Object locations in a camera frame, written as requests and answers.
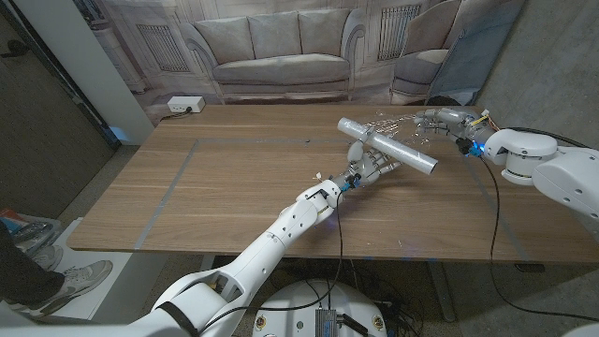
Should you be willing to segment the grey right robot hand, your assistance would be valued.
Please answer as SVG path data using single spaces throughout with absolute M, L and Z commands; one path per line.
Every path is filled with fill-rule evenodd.
M 489 120 L 464 107 L 442 107 L 419 111 L 415 124 L 419 130 L 448 136 L 452 140 L 468 139 L 485 144 L 495 133 Z

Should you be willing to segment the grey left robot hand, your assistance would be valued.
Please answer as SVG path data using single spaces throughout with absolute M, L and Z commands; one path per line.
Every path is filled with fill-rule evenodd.
M 390 162 L 389 155 L 374 148 L 364 151 L 363 145 L 363 141 L 356 140 L 348 150 L 346 171 L 329 177 L 342 191 L 373 184 L 381 175 L 402 165 L 401 162 Z

